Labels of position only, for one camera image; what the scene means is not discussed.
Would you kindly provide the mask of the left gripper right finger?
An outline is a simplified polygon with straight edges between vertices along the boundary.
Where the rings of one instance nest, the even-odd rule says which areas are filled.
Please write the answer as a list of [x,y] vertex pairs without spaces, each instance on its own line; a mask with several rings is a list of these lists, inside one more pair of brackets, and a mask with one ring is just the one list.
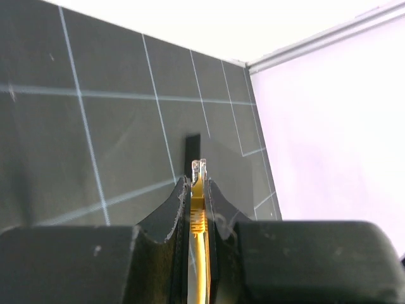
[[206,189],[211,303],[403,303],[404,267],[367,221],[253,221]]

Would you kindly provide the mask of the black network switch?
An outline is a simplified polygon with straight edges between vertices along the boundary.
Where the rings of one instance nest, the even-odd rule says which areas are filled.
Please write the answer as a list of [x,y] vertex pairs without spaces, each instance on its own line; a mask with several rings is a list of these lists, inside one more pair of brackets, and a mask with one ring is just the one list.
[[185,138],[184,174],[192,178],[192,162],[201,159],[201,135],[193,134]]

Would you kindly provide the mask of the black grid mat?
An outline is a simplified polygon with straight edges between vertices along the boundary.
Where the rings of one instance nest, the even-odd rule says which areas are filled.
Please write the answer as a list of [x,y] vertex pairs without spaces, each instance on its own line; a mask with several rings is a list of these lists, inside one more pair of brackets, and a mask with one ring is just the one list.
[[1,227],[136,224],[201,137],[251,219],[282,218],[246,68],[44,1],[1,2]]

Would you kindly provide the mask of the right aluminium frame post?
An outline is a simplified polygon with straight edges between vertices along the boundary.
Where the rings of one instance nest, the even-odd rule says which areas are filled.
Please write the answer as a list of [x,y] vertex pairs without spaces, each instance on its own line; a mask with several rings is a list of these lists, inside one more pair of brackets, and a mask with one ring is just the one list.
[[355,35],[380,27],[404,17],[404,1],[392,1],[374,8],[352,20],[336,25],[299,42],[282,47],[259,59],[248,61],[246,68],[251,75],[281,65],[287,61],[344,41]]

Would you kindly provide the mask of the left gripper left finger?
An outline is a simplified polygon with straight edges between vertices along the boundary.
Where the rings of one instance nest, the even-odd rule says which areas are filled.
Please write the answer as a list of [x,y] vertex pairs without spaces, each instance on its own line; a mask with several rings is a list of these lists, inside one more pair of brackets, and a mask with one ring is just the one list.
[[1,234],[2,303],[185,303],[190,186],[137,225],[15,227]]

